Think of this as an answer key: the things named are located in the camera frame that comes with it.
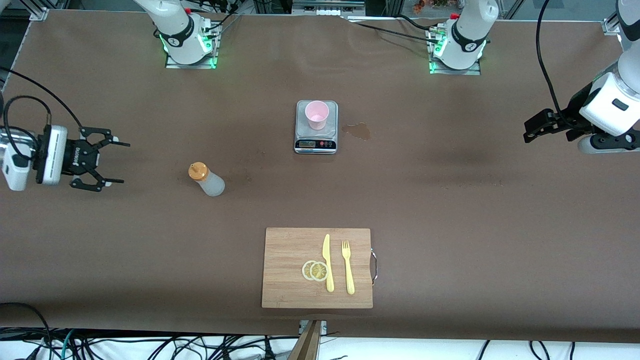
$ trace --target lime slice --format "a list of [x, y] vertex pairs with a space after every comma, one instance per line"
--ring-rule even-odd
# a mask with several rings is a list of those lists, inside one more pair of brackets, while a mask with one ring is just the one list
[[324, 281], [327, 275], [327, 267], [325, 263], [320, 261], [311, 265], [311, 278], [315, 281]]
[[302, 266], [302, 276], [307, 280], [313, 281], [313, 277], [311, 277], [311, 266], [316, 263], [315, 260], [309, 260]]

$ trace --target tabletop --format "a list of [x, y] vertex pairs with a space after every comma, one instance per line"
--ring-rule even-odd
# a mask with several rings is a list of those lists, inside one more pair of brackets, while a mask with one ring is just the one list
[[[481, 76], [430, 74], [424, 43], [338, 17], [243, 16], [215, 70], [165, 69], [153, 30], [144, 13], [31, 24], [15, 70], [131, 148], [101, 150], [98, 171], [125, 180], [102, 193], [65, 177], [0, 186], [0, 300], [53, 327], [295, 334], [322, 318], [342, 336], [640, 340], [638, 157], [587, 156], [563, 135], [524, 144], [523, 123], [552, 105], [535, 23], [497, 22]], [[598, 23], [547, 22], [541, 39], [561, 104], [621, 52]], [[18, 94], [75, 137], [12, 76], [5, 99]], [[340, 126], [368, 136], [294, 153], [301, 99], [335, 101]], [[44, 122], [12, 106], [13, 125]], [[221, 196], [188, 177], [196, 161], [225, 179]], [[267, 227], [370, 228], [373, 308], [261, 308]]]

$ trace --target pink cup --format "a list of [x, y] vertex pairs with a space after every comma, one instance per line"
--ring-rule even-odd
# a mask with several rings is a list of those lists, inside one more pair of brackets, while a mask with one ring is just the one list
[[326, 118], [329, 116], [329, 106], [324, 101], [312, 101], [305, 108], [305, 115], [313, 130], [322, 130], [326, 126]]

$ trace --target digital kitchen scale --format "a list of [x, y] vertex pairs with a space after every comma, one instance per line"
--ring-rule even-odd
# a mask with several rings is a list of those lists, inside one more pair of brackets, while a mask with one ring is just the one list
[[335, 101], [323, 101], [329, 106], [326, 125], [322, 130], [313, 130], [305, 115], [305, 108], [312, 101], [298, 101], [293, 150], [298, 154], [335, 154], [338, 151], [338, 104]]

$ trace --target translucent bottle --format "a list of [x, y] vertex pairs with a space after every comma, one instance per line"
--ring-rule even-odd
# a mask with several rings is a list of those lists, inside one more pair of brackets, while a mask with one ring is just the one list
[[225, 190], [225, 181], [209, 171], [207, 165], [201, 162], [191, 164], [189, 176], [200, 185], [208, 196], [218, 196]]

